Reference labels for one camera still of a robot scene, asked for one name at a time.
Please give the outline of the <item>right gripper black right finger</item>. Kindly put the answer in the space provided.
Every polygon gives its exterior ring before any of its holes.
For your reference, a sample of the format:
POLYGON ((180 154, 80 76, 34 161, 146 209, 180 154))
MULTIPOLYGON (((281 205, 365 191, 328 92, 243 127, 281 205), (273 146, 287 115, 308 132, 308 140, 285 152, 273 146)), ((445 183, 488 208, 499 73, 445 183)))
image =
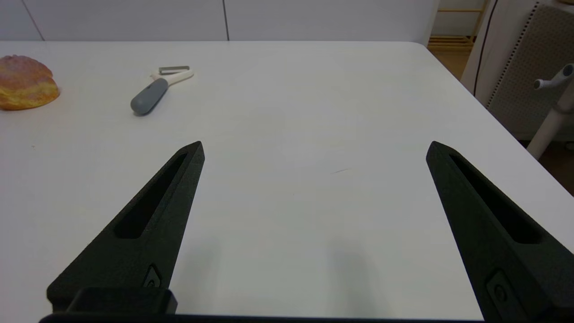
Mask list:
POLYGON ((485 321, 571 323, 573 253, 453 148, 426 163, 485 321))

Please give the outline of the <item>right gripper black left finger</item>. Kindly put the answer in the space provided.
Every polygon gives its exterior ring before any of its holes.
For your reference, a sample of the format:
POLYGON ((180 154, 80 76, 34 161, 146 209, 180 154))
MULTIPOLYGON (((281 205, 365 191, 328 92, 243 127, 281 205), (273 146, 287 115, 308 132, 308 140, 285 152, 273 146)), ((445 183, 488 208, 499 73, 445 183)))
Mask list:
POLYGON ((53 313, 80 292, 167 289, 205 161, 201 142, 179 149, 47 288, 53 313))

